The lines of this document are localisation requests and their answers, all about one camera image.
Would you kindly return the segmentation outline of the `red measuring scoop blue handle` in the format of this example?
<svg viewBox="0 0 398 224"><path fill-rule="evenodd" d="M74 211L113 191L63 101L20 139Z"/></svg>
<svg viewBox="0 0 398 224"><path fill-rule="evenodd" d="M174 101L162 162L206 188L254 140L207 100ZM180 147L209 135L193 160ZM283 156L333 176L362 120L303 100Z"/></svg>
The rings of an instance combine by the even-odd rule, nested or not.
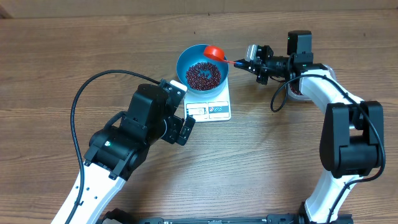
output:
<svg viewBox="0 0 398 224"><path fill-rule="evenodd" d="M235 64L236 62L229 61L225 59L225 52L221 48L214 46L214 45L208 45L205 47L203 54L205 57L210 58L212 60L218 61L218 62L224 62L224 63L230 63L230 64Z"/></svg>

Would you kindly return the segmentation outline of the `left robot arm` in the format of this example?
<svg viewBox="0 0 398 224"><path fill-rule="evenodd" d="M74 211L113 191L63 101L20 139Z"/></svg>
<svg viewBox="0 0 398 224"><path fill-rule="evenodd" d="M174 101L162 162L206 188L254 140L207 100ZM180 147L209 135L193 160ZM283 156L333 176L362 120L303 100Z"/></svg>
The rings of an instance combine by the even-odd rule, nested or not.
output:
<svg viewBox="0 0 398 224"><path fill-rule="evenodd" d="M175 115L188 88L175 80L141 84L127 111L113 116L92 135L67 199L53 223L96 223L158 139L185 145L195 120Z"/></svg>

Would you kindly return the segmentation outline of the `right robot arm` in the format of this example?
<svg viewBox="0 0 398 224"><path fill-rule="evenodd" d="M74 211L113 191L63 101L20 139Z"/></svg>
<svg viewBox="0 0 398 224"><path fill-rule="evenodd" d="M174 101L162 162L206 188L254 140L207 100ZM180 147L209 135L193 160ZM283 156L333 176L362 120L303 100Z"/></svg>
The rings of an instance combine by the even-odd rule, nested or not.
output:
<svg viewBox="0 0 398 224"><path fill-rule="evenodd" d="M296 214L273 214L266 223L352 223L338 211L352 188L370 182L384 171L383 107L364 101L343 88L331 69L313 61L312 33L293 30L287 55L275 56L270 46L251 45L234 67L253 73L257 82L279 78L287 92L312 101L325 115L319 153L323 172L315 190Z"/></svg>

